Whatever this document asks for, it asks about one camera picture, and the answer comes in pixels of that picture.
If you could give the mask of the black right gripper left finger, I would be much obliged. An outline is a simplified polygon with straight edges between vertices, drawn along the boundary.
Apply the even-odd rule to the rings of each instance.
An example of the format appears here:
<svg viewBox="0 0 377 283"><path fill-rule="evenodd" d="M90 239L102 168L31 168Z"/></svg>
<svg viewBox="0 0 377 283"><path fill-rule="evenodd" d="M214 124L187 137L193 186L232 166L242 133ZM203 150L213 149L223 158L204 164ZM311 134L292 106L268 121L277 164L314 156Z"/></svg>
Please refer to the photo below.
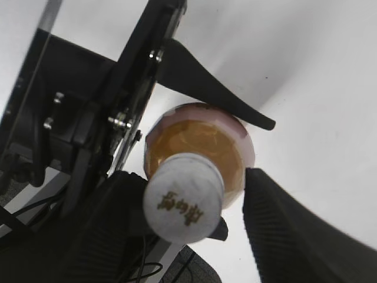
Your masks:
<svg viewBox="0 0 377 283"><path fill-rule="evenodd" d="M1 252L1 282L116 282L151 234L142 210L147 181L117 172L67 216Z"/></svg>

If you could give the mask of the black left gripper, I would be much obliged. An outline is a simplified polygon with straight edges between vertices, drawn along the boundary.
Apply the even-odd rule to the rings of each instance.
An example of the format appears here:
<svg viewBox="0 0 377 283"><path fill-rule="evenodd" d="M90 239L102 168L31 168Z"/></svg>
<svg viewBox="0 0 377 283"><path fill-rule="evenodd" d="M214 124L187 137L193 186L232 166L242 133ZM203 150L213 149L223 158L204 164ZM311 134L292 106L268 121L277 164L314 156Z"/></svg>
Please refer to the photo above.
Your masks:
<svg viewBox="0 0 377 283"><path fill-rule="evenodd" d="M70 213L116 171L157 81L186 1L148 1L117 61L52 36L44 54L44 163L69 175L47 202Z"/></svg>

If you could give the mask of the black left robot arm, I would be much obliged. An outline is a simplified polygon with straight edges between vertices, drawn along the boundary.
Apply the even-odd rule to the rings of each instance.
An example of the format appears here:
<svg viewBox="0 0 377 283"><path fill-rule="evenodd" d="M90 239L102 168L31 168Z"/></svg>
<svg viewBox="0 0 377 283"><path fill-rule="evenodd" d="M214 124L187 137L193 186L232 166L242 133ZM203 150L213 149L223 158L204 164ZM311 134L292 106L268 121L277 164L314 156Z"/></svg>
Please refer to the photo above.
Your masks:
<svg viewBox="0 0 377 283"><path fill-rule="evenodd" d="M109 174L121 174L156 84L275 127L174 39L186 9L186 1L148 1L115 61L52 35L43 15L1 118L1 192L15 182L41 186L49 167L68 180L18 212L1 209L2 248L60 222Z"/></svg>

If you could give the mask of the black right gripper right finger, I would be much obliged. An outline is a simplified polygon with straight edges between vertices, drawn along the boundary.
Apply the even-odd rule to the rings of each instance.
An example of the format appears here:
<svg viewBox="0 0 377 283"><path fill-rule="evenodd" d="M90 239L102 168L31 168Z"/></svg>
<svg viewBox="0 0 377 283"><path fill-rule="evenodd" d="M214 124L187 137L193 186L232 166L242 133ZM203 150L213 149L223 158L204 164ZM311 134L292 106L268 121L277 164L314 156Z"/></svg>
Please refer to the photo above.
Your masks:
<svg viewBox="0 0 377 283"><path fill-rule="evenodd" d="M261 282L376 282L376 250L247 168L243 219Z"/></svg>

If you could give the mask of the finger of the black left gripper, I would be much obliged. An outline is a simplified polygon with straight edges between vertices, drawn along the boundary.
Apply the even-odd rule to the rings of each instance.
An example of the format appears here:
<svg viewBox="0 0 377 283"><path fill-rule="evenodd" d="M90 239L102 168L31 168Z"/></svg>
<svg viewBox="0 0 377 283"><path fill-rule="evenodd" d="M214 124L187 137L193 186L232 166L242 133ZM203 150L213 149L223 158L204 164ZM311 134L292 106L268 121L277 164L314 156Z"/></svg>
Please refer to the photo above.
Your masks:
<svg viewBox="0 0 377 283"><path fill-rule="evenodd" d="M229 229L223 217L220 218L215 230L207 237L218 241L225 241L229 235Z"/></svg>
<svg viewBox="0 0 377 283"><path fill-rule="evenodd" d="M215 106L261 129L273 130L276 125L274 120L233 94L175 39L164 43L156 79L166 88Z"/></svg>

